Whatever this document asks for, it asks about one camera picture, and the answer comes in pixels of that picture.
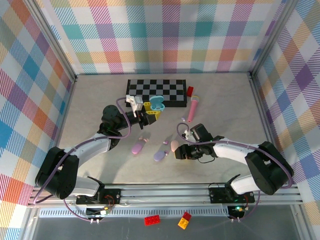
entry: gray floor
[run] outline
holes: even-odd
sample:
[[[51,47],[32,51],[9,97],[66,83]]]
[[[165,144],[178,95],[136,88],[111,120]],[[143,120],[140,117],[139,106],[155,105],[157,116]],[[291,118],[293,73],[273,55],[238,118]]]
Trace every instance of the gray floor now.
[[[260,144],[266,140],[245,73],[86,75],[80,76],[76,83],[59,146],[72,147],[93,136],[101,123],[104,107],[115,105],[117,98],[125,96],[128,79],[150,78],[186,79],[187,86],[194,87],[200,102],[190,127],[203,123],[213,136],[222,135],[244,143]],[[157,122],[144,130],[134,125],[128,138],[122,139],[110,152],[86,162],[79,168],[78,175],[91,176],[104,183],[208,183],[225,182],[236,174],[247,175],[247,166],[224,158],[200,164],[176,160],[171,152],[162,162],[153,160],[158,150],[170,150],[163,141],[177,138],[176,125],[182,116],[188,116],[189,108],[189,102],[186,108],[168,107]],[[131,148],[141,135],[149,141],[138,155],[133,155]]]
[[[290,206],[259,206],[243,220],[191,217],[185,230],[179,218],[145,226],[143,218],[112,217],[99,225],[76,218],[39,218],[34,240],[298,240]]]

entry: checkered board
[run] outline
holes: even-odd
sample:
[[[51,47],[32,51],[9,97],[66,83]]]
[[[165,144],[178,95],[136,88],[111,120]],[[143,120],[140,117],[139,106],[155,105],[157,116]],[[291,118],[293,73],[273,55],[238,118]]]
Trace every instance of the checkered board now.
[[[126,95],[140,96],[144,102],[156,95],[164,97],[166,107],[187,106],[186,80],[182,79],[129,79]]]

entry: chessboard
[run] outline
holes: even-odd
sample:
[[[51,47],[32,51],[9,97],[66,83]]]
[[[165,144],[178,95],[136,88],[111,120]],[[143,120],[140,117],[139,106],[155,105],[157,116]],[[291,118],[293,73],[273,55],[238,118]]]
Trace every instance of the chessboard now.
[[[129,79],[126,95],[142,97],[143,102],[161,95],[164,106],[185,108],[187,106],[187,87],[185,79]]]

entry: black cable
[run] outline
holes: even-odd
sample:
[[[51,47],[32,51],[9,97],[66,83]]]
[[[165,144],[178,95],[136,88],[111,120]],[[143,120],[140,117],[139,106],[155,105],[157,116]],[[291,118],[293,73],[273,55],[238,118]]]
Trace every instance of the black cable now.
[[[213,158],[213,160],[211,160],[211,161],[200,161],[200,160],[199,160],[199,158],[198,158],[198,162],[199,162],[199,163],[201,163],[201,164],[208,164],[208,163],[212,163],[214,160],[216,160],[216,158],[215,158],[215,157],[214,157],[214,158]]]

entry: colorful plaid backdrop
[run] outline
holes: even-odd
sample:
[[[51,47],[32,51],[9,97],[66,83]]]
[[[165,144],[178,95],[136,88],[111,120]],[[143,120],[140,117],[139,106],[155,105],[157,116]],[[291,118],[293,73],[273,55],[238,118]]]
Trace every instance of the colorful plaid backdrop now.
[[[80,74],[246,72],[280,3],[38,0]]]
[[[22,0],[0,0],[0,239],[16,239],[71,80]]]
[[[320,0],[300,0],[258,74],[277,147],[320,239]]]

